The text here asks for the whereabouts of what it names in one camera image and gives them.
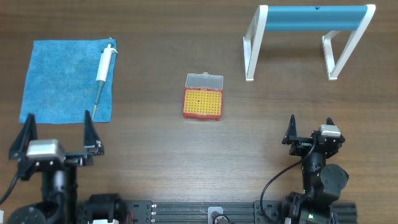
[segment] white stand leg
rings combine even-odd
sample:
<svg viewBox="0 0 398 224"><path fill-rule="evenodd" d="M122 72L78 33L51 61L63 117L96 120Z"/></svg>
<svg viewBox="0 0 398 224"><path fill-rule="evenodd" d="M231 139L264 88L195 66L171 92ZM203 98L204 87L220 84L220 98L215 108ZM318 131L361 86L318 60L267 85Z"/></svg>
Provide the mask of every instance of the white stand leg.
<svg viewBox="0 0 398 224"><path fill-rule="evenodd" d="M356 44L359 42L360 38L368 27L373 17L374 11L376 10L376 6L373 4L368 4L367 7L368 10L366 11L365 16L363 17L356 31L352 31L346 47L344 48L344 51L336 65L335 59L333 57L333 51L331 49L331 39L337 35L339 31L330 31L327 35L322 37L323 51L325 53L326 69L329 80L337 80L338 74L341 72L341 69L344 67Z"/></svg>
<svg viewBox="0 0 398 224"><path fill-rule="evenodd" d="M246 35L243 37L244 69L246 73L246 81L254 80L254 70L256 69L262 36L266 29L267 15L268 6L259 6L253 16Z"/></svg>

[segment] blue napkin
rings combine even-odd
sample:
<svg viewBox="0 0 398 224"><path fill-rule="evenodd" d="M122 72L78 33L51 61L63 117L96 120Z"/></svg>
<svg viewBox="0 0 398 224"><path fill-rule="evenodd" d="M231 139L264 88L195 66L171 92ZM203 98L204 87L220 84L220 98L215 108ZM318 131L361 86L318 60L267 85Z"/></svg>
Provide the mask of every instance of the blue napkin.
<svg viewBox="0 0 398 224"><path fill-rule="evenodd" d="M25 81L19 122L29 113L37 123L83 123L85 110L94 110L98 91L95 81L101 53L114 39L35 40ZM110 122L112 82L116 54L112 55L94 121Z"/></svg>

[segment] transparent lid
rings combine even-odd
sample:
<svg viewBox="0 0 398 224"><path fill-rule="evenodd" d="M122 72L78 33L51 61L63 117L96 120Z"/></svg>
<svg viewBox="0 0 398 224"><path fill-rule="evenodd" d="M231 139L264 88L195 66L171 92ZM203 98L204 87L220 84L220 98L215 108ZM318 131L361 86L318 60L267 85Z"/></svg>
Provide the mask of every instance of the transparent lid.
<svg viewBox="0 0 398 224"><path fill-rule="evenodd" d="M223 90L224 77L222 75L209 75L189 73L187 75L186 88L206 88L209 90Z"/></svg>

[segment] yellow pipette tip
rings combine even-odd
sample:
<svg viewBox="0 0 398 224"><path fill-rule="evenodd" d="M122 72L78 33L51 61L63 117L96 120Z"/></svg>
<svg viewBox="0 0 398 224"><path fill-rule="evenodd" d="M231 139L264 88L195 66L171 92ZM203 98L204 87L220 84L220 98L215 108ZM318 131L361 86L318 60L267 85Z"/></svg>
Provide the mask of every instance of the yellow pipette tip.
<svg viewBox="0 0 398 224"><path fill-rule="evenodd" d="M97 111L97 104L94 104L94 112L93 112L93 118L92 119L94 119L95 111Z"/></svg>

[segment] brown wooden surface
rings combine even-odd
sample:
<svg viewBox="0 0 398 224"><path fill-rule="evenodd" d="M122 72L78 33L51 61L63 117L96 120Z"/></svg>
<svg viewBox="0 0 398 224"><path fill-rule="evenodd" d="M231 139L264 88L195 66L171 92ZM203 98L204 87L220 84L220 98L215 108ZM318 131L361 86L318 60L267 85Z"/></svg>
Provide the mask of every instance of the brown wooden surface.
<svg viewBox="0 0 398 224"><path fill-rule="evenodd" d="M367 4L376 14L336 82L328 81L325 32L266 33L254 82L245 82L242 37L260 4ZM8 150L18 123L33 40L118 42L113 115L96 124L106 155L78 170L79 199L119 192L131 200L252 202L265 183L297 161L281 145L289 117L309 136L331 116L346 138L328 160L349 174L341 199L360 223L392 223L398 205L398 2L247 0L0 1L0 194L16 171ZM333 41L335 54L347 34ZM220 122L182 117L187 73L224 75ZM42 139L82 150L82 124L38 125ZM266 199L301 191L300 168ZM0 209L40 200L40 174L18 182Z"/></svg>

